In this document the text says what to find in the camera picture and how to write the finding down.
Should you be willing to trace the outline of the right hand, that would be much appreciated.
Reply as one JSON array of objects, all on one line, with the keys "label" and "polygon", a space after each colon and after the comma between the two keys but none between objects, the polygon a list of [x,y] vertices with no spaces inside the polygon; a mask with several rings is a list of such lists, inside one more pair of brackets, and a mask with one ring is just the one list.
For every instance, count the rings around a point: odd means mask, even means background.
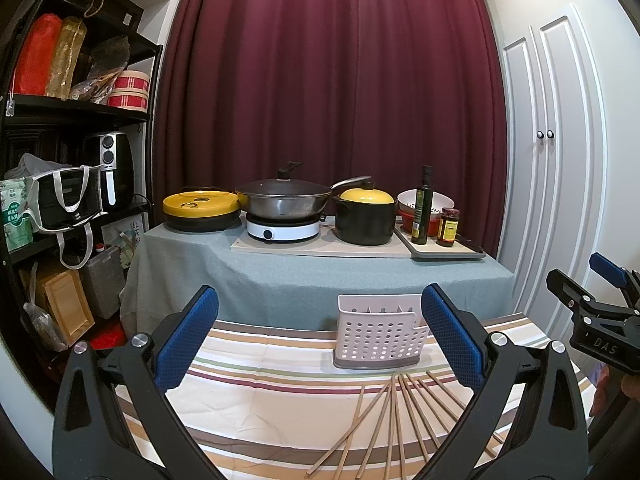
[{"label": "right hand", "polygon": [[[596,416],[605,407],[608,402],[608,394],[606,388],[611,380],[611,369],[607,365],[603,365],[600,369],[598,381],[596,385],[596,393],[590,408],[590,415]],[[620,391],[628,396],[629,399],[640,400],[640,379],[638,376],[624,375],[620,382]]]}]

